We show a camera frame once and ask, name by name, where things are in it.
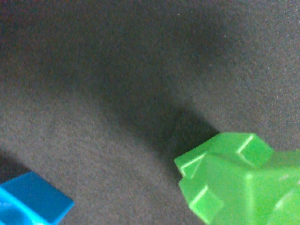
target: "gray fabric surface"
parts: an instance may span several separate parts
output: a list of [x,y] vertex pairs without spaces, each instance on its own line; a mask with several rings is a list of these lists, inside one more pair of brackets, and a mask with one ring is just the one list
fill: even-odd
[[173,160],[218,132],[300,147],[299,2],[3,4],[0,148],[61,224],[201,224]]

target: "green plastic block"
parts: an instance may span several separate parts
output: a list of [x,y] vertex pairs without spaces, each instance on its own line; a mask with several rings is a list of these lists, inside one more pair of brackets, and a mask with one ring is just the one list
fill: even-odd
[[180,189],[207,225],[299,225],[300,151],[221,133],[175,159]]

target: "blue cube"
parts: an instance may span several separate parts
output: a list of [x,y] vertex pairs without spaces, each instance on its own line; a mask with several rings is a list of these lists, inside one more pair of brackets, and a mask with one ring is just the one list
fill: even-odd
[[34,172],[0,185],[0,225],[56,225],[73,205]]

